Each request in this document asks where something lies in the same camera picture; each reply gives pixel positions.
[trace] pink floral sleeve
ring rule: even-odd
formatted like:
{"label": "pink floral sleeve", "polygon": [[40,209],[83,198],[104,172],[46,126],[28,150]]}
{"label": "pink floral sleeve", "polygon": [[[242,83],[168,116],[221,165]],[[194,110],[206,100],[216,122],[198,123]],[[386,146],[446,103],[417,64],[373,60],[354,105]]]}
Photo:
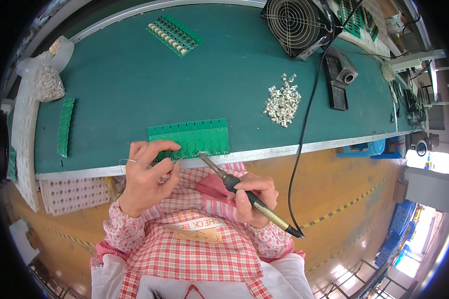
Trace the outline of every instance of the pink floral sleeve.
{"label": "pink floral sleeve", "polygon": [[[247,225],[249,236],[257,249],[257,255],[264,262],[271,262],[287,254],[294,253],[294,242],[291,235],[281,230],[271,221],[265,227],[258,229]],[[304,258],[302,251],[296,252]]]}
{"label": "pink floral sleeve", "polygon": [[144,215],[138,218],[123,213],[120,209],[120,199],[111,204],[108,210],[110,220],[103,222],[106,232],[105,242],[110,246],[123,251],[131,252],[144,241]]}

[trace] fingernail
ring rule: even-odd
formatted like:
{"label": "fingernail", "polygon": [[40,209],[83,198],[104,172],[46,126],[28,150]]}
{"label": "fingernail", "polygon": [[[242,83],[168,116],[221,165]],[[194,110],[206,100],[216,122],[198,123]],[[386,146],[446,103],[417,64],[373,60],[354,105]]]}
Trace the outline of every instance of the fingernail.
{"label": "fingernail", "polygon": [[244,195],[244,193],[245,193],[245,190],[238,189],[238,191],[236,191],[236,200],[237,201],[245,201],[246,196]]}

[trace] hand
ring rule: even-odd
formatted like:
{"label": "hand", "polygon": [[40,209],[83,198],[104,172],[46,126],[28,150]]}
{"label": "hand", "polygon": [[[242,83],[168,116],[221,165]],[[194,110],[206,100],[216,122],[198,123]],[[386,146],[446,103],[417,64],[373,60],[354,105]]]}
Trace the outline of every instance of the hand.
{"label": "hand", "polygon": [[[152,168],[150,165],[161,151],[178,151],[181,146],[172,140],[135,141],[130,144],[130,160],[126,163],[126,188],[120,196],[120,208],[133,218],[167,198],[180,183],[180,165],[165,158]],[[169,173],[166,182],[158,179]]]}
{"label": "hand", "polygon": [[256,209],[252,208],[245,191],[252,191],[255,193],[259,200],[273,210],[277,205],[276,199],[278,198],[278,192],[274,188],[273,179],[269,176],[255,176],[252,173],[247,173],[239,179],[241,180],[241,183],[234,186],[238,192],[236,192],[235,196],[233,193],[229,196],[231,198],[234,197],[234,200],[236,201],[238,220],[255,228],[265,227],[269,220]]}

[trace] pink checkered apron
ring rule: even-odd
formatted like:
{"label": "pink checkered apron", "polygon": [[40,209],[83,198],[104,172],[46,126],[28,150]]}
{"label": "pink checkered apron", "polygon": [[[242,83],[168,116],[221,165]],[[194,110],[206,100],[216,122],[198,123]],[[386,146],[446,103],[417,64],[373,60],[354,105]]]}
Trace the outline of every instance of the pink checkered apron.
{"label": "pink checkered apron", "polygon": [[[238,177],[245,174],[241,163],[223,168]],[[263,270],[245,224],[237,221],[236,208],[227,203],[227,191],[214,174],[208,167],[180,171],[180,185],[144,213],[146,239],[126,262],[120,299],[136,297],[142,275],[190,281],[188,293],[193,288],[199,292],[194,281],[244,282],[255,298],[272,298],[260,280]],[[170,229],[207,217],[225,224],[216,227],[219,242],[177,238]]]}

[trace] pile of metal connectors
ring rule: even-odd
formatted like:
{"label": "pile of metal connectors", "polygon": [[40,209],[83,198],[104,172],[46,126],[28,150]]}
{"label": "pile of metal connectors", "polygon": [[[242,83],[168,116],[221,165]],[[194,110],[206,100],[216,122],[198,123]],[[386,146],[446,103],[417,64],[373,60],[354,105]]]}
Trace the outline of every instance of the pile of metal connectors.
{"label": "pile of metal connectors", "polygon": [[283,87],[276,89],[276,86],[269,88],[269,98],[266,100],[266,108],[263,113],[268,114],[271,120],[287,128],[288,123],[293,123],[292,119],[298,110],[298,104],[301,101],[301,95],[296,90],[297,85],[290,86],[290,83],[296,78],[293,74],[287,78],[286,74],[281,76]]}

